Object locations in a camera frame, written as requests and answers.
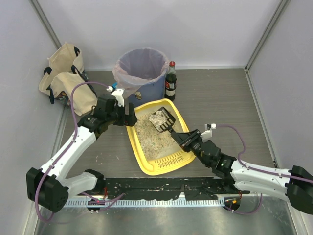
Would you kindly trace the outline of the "yellow litter box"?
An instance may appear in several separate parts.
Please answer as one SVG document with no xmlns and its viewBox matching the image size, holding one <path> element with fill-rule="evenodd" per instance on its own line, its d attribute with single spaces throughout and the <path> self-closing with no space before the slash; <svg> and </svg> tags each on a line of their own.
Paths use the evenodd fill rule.
<svg viewBox="0 0 313 235">
<path fill-rule="evenodd" d="M 151 101 L 136 107 L 135 115 L 139 118 L 141 115 L 146 113 L 151 113 L 158 110 L 161 107 L 165 107 L 176 119 L 173 129 L 176 132 L 184 133 L 189 132 L 189 129 L 184 122 L 178 109 L 175 107 L 174 103 L 166 98 L 156 101 Z M 195 155 L 192 152 L 184 152 L 179 146 L 180 150 L 170 154 L 166 157 L 156 159 L 156 160 L 146 160 L 143 151 L 141 149 L 137 134 L 135 131 L 135 126 L 127 127 L 127 132 L 129 135 L 130 143 L 132 145 L 134 155 L 139 164 L 140 169 L 147 175 L 156 176 L 165 174 L 174 170 L 177 170 L 195 159 Z"/>
</svg>

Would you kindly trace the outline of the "black litter scoop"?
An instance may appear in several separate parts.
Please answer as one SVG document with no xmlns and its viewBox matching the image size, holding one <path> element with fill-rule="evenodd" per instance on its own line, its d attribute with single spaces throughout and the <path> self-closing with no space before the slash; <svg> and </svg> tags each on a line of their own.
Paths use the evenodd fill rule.
<svg viewBox="0 0 313 235">
<path fill-rule="evenodd" d="M 159 133 L 173 132 L 173 126 L 176 122 L 175 117 L 165 107 L 161 107 L 149 115 L 148 120 Z"/>
</svg>

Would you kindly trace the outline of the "litter clumps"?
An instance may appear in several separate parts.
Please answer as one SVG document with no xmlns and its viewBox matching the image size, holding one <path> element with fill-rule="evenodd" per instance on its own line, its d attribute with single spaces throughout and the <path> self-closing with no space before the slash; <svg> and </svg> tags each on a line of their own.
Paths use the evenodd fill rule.
<svg viewBox="0 0 313 235">
<path fill-rule="evenodd" d="M 167 117 L 164 115 L 163 111 L 156 111 L 149 116 L 149 121 L 155 128 L 159 128 L 167 120 Z"/>
</svg>

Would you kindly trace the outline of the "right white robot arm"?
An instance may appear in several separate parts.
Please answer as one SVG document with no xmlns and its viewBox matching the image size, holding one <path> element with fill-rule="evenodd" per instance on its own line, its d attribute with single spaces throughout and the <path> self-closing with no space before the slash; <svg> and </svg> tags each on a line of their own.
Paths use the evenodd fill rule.
<svg viewBox="0 0 313 235">
<path fill-rule="evenodd" d="M 170 133 L 183 151 L 192 152 L 229 188 L 276 197 L 300 212 L 312 214 L 313 176 L 303 167 L 280 169 L 242 161 L 224 154 L 211 140 L 204 140 L 198 129 Z"/>
</svg>

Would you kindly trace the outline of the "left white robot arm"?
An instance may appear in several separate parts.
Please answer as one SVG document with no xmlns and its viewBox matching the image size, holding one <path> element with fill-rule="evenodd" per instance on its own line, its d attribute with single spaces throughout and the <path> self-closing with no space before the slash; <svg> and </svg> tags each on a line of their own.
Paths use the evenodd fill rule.
<svg viewBox="0 0 313 235">
<path fill-rule="evenodd" d="M 134 105 L 125 113 L 123 89 L 101 95 L 92 113 L 78 122 L 68 141 L 39 169 L 31 168 L 26 174 L 27 196 L 53 213 L 60 211 L 67 200 L 82 192 L 101 192 L 105 188 L 103 174 L 87 169 L 82 174 L 67 178 L 76 161 L 109 125 L 133 127 L 137 118 Z"/>
</svg>

